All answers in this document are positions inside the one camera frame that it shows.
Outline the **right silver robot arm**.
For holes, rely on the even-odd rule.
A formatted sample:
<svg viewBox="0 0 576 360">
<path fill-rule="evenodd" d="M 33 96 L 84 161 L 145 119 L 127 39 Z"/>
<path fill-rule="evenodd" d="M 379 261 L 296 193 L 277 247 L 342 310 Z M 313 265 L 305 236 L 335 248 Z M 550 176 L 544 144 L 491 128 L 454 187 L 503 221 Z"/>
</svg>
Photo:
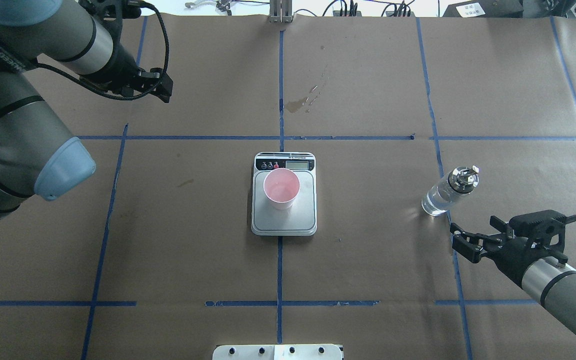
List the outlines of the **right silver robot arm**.
<svg viewBox="0 0 576 360">
<path fill-rule="evenodd" d="M 473 264 L 492 260 L 508 280 L 576 335 L 576 269 L 560 244 L 565 224 L 548 218 L 523 230 L 496 217 L 491 220 L 498 234 L 467 232 L 451 223 L 453 250 Z M 560 243 L 547 244 L 553 237 Z"/>
</svg>

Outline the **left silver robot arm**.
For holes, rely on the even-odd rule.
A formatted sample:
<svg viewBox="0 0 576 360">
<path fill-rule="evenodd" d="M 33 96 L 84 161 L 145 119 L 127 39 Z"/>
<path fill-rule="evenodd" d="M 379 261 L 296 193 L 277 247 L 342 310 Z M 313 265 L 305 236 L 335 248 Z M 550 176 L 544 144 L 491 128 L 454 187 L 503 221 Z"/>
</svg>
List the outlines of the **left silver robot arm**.
<svg viewBox="0 0 576 360">
<path fill-rule="evenodd" d="M 158 18 L 164 64 L 137 66 L 121 44 L 122 22 L 142 9 Z M 170 43 L 146 0 L 0 0 L 0 219 L 26 199 L 54 201 L 94 175 L 96 162 L 25 73 L 47 69 L 96 95 L 170 101 Z"/>
</svg>

